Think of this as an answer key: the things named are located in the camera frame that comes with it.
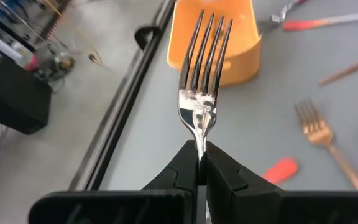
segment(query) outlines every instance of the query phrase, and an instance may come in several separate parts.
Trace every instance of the gold fork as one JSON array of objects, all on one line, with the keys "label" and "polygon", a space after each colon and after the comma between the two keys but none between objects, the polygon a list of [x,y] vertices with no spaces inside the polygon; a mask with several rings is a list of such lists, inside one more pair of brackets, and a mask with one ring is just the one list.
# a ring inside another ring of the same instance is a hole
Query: gold fork
[{"label": "gold fork", "polygon": [[309,142],[316,146],[325,147],[334,156],[336,162],[358,190],[358,174],[342,153],[334,146],[333,132],[325,120],[321,119],[311,100],[295,104],[295,111],[300,120],[303,134],[305,134]]}]

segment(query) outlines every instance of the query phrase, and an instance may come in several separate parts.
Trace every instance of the yellow plastic bin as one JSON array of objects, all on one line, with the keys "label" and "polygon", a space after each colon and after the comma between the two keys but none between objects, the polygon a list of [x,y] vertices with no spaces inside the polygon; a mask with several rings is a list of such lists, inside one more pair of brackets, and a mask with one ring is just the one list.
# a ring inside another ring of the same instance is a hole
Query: yellow plastic bin
[{"label": "yellow plastic bin", "polygon": [[[226,25],[230,19],[233,19],[220,85],[235,85],[250,80],[257,74],[259,69],[261,41],[251,0],[177,1],[173,13],[173,24],[167,55],[169,66],[177,70],[181,69],[191,35],[193,34],[195,24],[202,9],[204,9],[204,18],[198,34],[195,55],[193,56],[191,67],[193,68],[195,64],[196,53],[200,48],[200,42],[203,38],[209,16],[214,13],[214,25],[208,39],[204,61],[207,58],[220,17],[224,16],[222,30],[226,30]],[[217,47],[214,62],[217,60],[219,49],[220,45]]]}]

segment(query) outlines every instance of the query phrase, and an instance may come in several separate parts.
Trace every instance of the fork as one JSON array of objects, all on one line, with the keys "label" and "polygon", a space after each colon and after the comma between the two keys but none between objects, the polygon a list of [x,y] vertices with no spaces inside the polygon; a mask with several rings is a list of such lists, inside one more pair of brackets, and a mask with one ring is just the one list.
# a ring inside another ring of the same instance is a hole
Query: fork
[{"label": "fork", "polygon": [[333,132],[327,122],[322,119],[311,100],[295,104],[295,111],[301,123],[303,134],[309,142],[316,146],[325,147],[335,158],[354,187],[358,190],[358,174],[342,153],[333,144]]},{"label": "fork", "polygon": [[185,55],[185,60],[180,72],[179,92],[178,92],[178,111],[183,124],[191,131],[196,141],[196,148],[199,160],[199,173],[202,167],[201,160],[206,152],[205,144],[208,132],[216,122],[216,100],[218,97],[219,81],[223,67],[224,55],[226,53],[227,43],[229,41],[232,19],[227,25],[226,35],[223,38],[221,50],[219,51],[218,61],[216,62],[214,75],[211,76],[213,58],[216,46],[219,41],[219,33],[223,25],[223,16],[214,33],[213,41],[204,67],[201,84],[199,85],[201,64],[206,50],[209,33],[213,25],[214,14],[209,17],[200,50],[198,51],[196,63],[192,76],[189,77],[190,63],[195,49],[204,11],[201,11],[197,20],[190,44]]}]

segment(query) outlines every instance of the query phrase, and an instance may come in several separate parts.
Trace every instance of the wooden stick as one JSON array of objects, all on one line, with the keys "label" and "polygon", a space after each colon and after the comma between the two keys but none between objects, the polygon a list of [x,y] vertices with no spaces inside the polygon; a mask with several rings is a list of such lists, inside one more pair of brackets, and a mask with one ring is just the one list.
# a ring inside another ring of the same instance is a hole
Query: wooden stick
[{"label": "wooden stick", "polygon": [[349,68],[345,69],[345,70],[342,70],[340,72],[338,72],[337,74],[327,78],[327,79],[324,79],[324,80],[321,80],[319,82],[319,85],[320,86],[325,86],[325,85],[328,85],[332,82],[335,82],[336,80],[340,79],[340,78],[343,78],[347,75],[350,75],[351,73],[355,72],[358,70],[358,63],[357,64],[354,64],[352,66],[350,66]]}]

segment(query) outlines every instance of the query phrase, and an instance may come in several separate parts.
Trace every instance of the gray table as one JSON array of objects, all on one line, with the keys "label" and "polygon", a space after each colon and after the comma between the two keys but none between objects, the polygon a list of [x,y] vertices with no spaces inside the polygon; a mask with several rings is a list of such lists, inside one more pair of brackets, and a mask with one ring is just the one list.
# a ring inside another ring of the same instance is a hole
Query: gray table
[{"label": "gray table", "polygon": [[[259,0],[257,18],[286,1]],[[288,19],[316,19],[358,12],[354,0],[310,0]],[[166,63],[167,29],[105,175],[102,189],[139,190],[152,180],[190,132],[177,112],[178,71]],[[218,120],[208,140],[256,174],[285,156],[297,159],[291,190],[354,189],[328,151],[302,135],[293,105],[311,98],[332,127],[336,146],[358,170],[358,73],[325,88],[318,81],[358,61],[358,24],[265,34],[259,76],[219,92]]]}]

